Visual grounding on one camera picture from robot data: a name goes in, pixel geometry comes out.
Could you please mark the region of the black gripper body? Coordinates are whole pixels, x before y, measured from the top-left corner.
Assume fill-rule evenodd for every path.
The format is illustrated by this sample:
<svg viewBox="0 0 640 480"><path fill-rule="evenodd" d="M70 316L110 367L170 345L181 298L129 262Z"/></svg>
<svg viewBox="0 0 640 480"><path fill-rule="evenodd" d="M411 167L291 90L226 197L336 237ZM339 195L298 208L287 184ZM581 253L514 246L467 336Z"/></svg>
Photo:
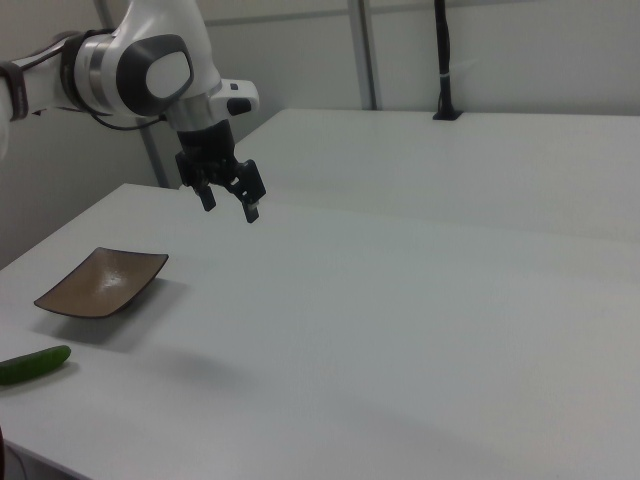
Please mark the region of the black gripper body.
<svg viewBox="0 0 640 480"><path fill-rule="evenodd" d="M182 183L195 191L210 184L228 186L237 177L231 125L222 121L204 130L179 132L182 150L176 155Z"/></svg>

